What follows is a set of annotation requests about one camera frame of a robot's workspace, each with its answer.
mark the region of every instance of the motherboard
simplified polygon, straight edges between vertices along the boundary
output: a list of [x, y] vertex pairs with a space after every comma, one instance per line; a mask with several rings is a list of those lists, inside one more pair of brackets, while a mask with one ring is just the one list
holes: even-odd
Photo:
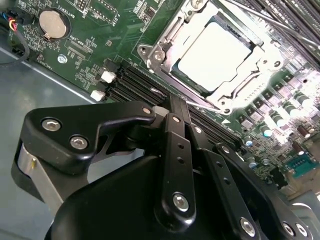
[[[238, 0], [320, 45], [320, 1]], [[320, 165], [320, 52], [226, 0], [17, 0], [35, 61], [98, 102], [190, 103], [267, 183], [302, 193]], [[17, 47], [11, 33], [10, 44]]]

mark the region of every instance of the screw head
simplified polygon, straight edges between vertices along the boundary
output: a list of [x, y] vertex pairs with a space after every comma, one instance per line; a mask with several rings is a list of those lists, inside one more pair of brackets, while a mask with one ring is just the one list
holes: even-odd
[[147, 50], [143, 46], [139, 48], [139, 51], [142, 55], [146, 55], [147, 53]]
[[284, 230], [290, 235], [290, 236], [295, 236], [295, 232], [294, 230], [292, 229], [292, 227], [287, 224], [286, 222], [283, 222], [282, 223], [282, 226], [284, 227]]
[[163, 51], [155, 51], [154, 59], [161, 62], [165, 59], [165, 53]]
[[74, 136], [70, 139], [72, 147], [78, 150], [83, 150], [88, 146], [88, 141], [81, 136]]
[[188, 203], [187, 199], [179, 193], [177, 193], [173, 196], [173, 204], [181, 212], [186, 212], [189, 209], [189, 203]]
[[151, 114], [151, 111], [150, 111], [148, 108], [145, 108], [145, 107], [144, 107], [142, 110], [143, 110], [146, 114]]
[[176, 116], [173, 117], [173, 120], [176, 121], [177, 123], [180, 123], [180, 119], [177, 118]]
[[204, 5], [204, 0], [191, 0], [191, 6], [196, 10], [201, 9]]
[[202, 133], [201, 128], [198, 127], [198, 126], [195, 126], [195, 127], [194, 127], [194, 130], [195, 130], [198, 134], [201, 134], [201, 133]]
[[46, 119], [42, 122], [42, 127], [47, 131], [55, 132], [61, 128], [61, 125], [57, 120]]
[[226, 146], [222, 146], [222, 150], [223, 150], [225, 153], [227, 153], [227, 154], [230, 153], [229, 148], [227, 148]]
[[296, 227], [298, 228], [299, 232], [304, 236], [304, 237], [307, 237], [308, 236], [308, 233], [307, 231], [305, 230], [305, 228], [303, 226], [301, 226], [299, 223], [296, 223], [295, 224]]
[[66, 64], [68, 62], [68, 58], [63, 54], [59, 54], [57, 60], [61, 64]]
[[240, 219], [240, 224], [242, 229], [246, 232], [246, 234], [248, 234], [250, 237], [254, 237], [256, 235], [256, 230], [254, 228], [254, 226], [251, 224], [251, 222], [249, 222], [247, 219], [245, 219], [244, 217], [242, 217]]

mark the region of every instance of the wire connector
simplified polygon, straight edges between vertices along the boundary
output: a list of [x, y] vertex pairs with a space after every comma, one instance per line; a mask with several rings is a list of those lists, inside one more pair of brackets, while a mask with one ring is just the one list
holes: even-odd
[[18, 7], [7, 8], [5, 14], [9, 18], [13, 18], [16, 23], [21, 25], [29, 25], [35, 22], [35, 15], [31, 15]]

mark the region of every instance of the cylindrical capacitor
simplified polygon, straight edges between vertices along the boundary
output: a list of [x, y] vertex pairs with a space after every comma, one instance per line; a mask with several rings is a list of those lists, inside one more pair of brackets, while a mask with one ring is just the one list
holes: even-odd
[[262, 132], [263, 136], [265, 136], [265, 137], [271, 137], [273, 134], [272, 130], [267, 125], [261, 126], [260, 131]]
[[297, 96], [296, 100], [304, 108], [309, 108], [314, 104], [313, 101], [310, 98], [308, 98], [306, 95], [304, 95], [304, 94]]
[[303, 148], [297, 142], [292, 143], [292, 148], [298, 155], [303, 155], [305, 153]]
[[280, 116], [279, 114], [275, 114], [272, 117], [272, 120], [275, 122], [275, 124], [281, 128], [284, 125], [286, 125], [286, 121], [282, 118], [282, 116]]
[[287, 105], [284, 109], [292, 118], [299, 116], [299, 110], [291, 104]]
[[306, 139], [311, 136], [310, 132], [308, 132], [308, 130], [304, 126], [300, 125], [296, 129]]
[[262, 164], [265, 165], [265, 166], [268, 166], [269, 165], [269, 159], [263, 159], [262, 160]]
[[244, 144], [245, 144], [247, 147], [252, 147], [252, 145], [254, 144], [254, 143], [252, 142], [252, 138], [251, 138], [250, 136], [245, 136], [245, 137], [243, 138], [243, 142], [244, 142]]
[[249, 165], [249, 168], [254, 169], [258, 164], [256, 163], [255, 157], [250, 156], [246, 159], [246, 163]]

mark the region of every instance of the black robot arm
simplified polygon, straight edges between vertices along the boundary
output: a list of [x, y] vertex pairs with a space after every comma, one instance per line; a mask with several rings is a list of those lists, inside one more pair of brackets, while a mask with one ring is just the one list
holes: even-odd
[[[135, 149], [144, 156], [88, 183], [90, 164]], [[35, 109], [11, 173], [55, 215], [51, 240], [313, 239], [232, 147], [208, 142], [176, 96], [153, 108], [132, 101]]]

